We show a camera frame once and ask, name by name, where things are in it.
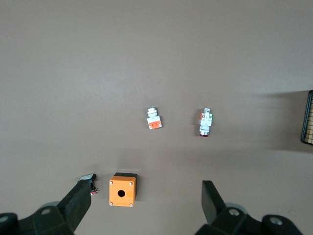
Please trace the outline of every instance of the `electrical component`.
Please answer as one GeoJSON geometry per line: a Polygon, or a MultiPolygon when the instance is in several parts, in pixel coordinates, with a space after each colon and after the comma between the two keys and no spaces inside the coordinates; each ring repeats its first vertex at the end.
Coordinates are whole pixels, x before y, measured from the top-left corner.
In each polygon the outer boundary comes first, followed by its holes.
{"type": "Polygon", "coordinates": [[[210,126],[212,125],[212,114],[210,109],[205,108],[204,112],[200,115],[200,136],[207,137],[210,132],[210,126]]]}
{"type": "Polygon", "coordinates": [[[157,108],[152,107],[148,109],[148,118],[147,118],[149,129],[158,129],[162,127],[161,118],[157,115],[157,108]]]}
{"type": "Polygon", "coordinates": [[[110,179],[110,206],[133,207],[137,196],[137,174],[116,173],[110,179]]]}

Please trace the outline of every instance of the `orange push button box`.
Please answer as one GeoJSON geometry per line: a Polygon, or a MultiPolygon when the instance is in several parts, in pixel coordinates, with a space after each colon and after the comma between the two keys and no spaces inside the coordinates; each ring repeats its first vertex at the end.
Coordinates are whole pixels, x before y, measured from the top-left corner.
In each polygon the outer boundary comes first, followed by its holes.
{"type": "Polygon", "coordinates": [[[137,195],[137,174],[116,173],[110,179],[110,206],[133,207],[137,195]]]}

